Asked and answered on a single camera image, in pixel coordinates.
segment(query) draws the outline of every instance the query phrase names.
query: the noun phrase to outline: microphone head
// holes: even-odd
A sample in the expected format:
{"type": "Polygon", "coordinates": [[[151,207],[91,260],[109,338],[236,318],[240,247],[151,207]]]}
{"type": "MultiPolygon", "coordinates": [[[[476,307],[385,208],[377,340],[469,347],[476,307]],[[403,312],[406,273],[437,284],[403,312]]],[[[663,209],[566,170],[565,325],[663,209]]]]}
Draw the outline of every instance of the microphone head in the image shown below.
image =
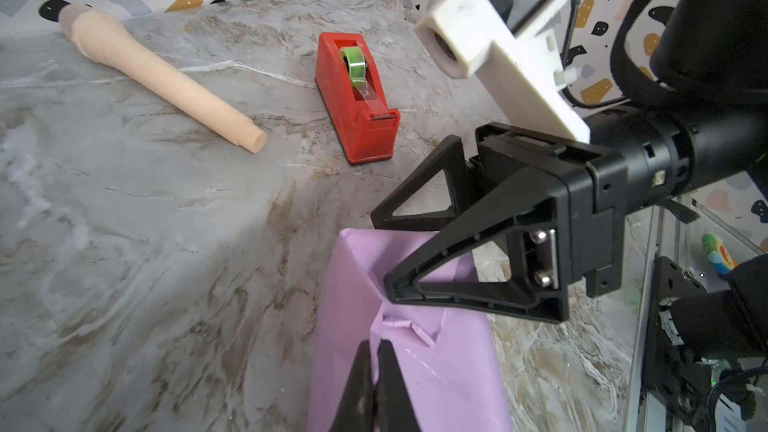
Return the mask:
{"type": "Polygon", "coordinates": [[[90,12],[91,10],[93,9],[90,6],[82,4],[69,4],[62,9],[58,15],[58,24],[68,39],[72,40],[72,26],[77,18],[80,17],[80,14],[90,12]]]}

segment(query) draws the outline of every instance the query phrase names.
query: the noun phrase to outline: beige microphone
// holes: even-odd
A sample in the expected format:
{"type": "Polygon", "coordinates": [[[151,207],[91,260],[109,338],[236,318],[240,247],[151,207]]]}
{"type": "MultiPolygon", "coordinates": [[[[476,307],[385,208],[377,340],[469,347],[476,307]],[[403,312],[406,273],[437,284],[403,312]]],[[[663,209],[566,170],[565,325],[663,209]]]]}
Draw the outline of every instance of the beige microphone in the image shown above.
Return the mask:
{"type": "Polygon", "coordinates": [[[264,147],[266,134],[253,120],[141,45],[114,17],[72,4],[62,9],[58,22],[93,62],[120,70],[236,146],[253,153],[264,147]]]}

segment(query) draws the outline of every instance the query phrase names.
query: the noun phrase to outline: colorful toy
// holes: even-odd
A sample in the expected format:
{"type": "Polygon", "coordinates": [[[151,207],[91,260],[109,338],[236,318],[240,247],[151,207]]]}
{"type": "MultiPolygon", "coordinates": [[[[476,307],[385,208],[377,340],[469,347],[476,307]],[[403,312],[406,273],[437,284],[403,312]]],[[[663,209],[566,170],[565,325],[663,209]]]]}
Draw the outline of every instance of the colorful toy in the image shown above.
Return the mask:
{"type": "Polygon", "coordinates": [[[728,275],[738,263],[728,253],[723,244],[723,239],[715,234],[704,234],[701,237],[701,245],[704,247],[706,258],[714,267],[718,275],[728,275]]]}

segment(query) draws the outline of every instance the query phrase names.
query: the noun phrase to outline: table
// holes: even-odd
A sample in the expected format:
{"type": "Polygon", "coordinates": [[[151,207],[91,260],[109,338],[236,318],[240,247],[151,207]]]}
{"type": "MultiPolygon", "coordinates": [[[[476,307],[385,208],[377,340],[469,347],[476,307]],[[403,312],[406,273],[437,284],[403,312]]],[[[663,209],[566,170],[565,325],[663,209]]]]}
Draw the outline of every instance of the table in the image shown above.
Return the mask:
{"type": "MultiPolygon", "coordinates": [[[[438,71],[398,0],[242,0],[131,34],[267,131],[232,146],[63,34],[0,43],[0,429],[302,430],[316,301],[339,231],[448,134],[503,115],[438,71]],[[314,83],[318,35],[366,38],[402,121],[349,166],[314,83]]],[[[427,188],[422,204],[445,187],[427,188]]],[[[649,214],[624,287],[571,321],[490,317],[518,430],[616,430],[649,214]]],[[[475,254],[484,278],[498,250],[475,254]]]]}

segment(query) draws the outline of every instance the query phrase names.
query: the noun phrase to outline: purple gift wrapped box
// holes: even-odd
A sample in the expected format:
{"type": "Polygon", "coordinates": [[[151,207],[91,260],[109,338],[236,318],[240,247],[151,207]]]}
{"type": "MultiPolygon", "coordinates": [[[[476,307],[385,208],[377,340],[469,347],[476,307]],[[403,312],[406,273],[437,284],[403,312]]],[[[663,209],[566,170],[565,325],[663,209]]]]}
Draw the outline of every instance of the purple gift wrapped box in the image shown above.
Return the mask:
{"type": "MultiPolygon", "coordinates": [[[[309,432],[328,432],[360,342],[370,340],[374,381],[379,342],[392,342],[422,432],[512,430],[504,383],[484,313],[395,305],[383,278],[433,234],[345,229],[317,309],[309,432]]],[[[471,254],[426,280],[476,281],[471,254]]]]}

